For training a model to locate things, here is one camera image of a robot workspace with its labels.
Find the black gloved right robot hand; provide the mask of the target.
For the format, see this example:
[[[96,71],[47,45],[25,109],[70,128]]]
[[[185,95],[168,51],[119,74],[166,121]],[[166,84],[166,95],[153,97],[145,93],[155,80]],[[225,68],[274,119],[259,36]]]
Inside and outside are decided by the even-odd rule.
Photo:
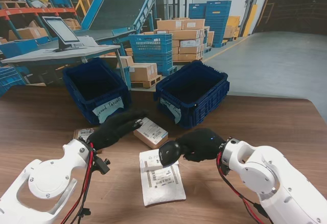
[[[214,160],[226,141],[208,128],[195,129],[176,139],[183,157],[192,162]]]

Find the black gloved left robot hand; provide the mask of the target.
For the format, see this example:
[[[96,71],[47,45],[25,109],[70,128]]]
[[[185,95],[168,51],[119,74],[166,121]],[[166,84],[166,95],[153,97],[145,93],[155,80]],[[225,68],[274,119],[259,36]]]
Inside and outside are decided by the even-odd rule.
[[[125,135],[139,129],[142,125],[138,120],[147,115],[146,110],[132,109],[110,116],[87,138],[87,142],[92,143],[96,151],[110,147]]]

